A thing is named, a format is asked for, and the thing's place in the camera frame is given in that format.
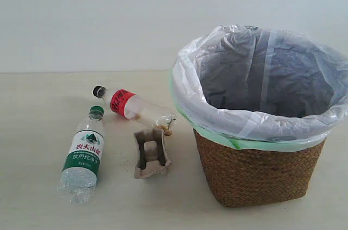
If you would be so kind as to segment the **red label clear bottle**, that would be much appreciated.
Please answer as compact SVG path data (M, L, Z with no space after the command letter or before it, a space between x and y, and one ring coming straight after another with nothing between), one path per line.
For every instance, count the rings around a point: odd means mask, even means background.
M156 105L126 89L107 89L96 86L93 95L103 99L110 110L128 120L136 121L148 128L159 128L164 135L172 134L177 119L175 111Z

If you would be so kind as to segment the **brown cardboard pulp tray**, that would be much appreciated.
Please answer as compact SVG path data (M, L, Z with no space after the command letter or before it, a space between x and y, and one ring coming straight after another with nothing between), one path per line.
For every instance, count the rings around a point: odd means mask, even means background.
M135 132L134 139L138 153L134 178L166 175L172 162L166 151L164 131L160 128L144 129Z

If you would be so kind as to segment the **white plastic bin liner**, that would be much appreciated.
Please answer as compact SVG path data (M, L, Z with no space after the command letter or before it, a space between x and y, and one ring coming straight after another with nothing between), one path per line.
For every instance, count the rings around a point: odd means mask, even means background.
M207 139L295 152L347 118L347 57L296 32L219 26L179 51L170 89L177 110Z

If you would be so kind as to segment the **woven wicker waste basket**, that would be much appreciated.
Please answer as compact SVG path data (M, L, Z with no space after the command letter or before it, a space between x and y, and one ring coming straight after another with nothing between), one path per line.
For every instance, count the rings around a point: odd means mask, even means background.
M212 194L233 208L303 197L325 144L296 152L235 150L197 131L194 136Z

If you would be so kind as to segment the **green label water bottle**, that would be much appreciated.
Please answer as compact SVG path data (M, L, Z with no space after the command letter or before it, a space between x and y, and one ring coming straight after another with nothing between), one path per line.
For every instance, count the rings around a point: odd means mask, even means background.
M57 186L71 203L88 202L95 192L105 144L103 116L102 107L91 107L73 136Z

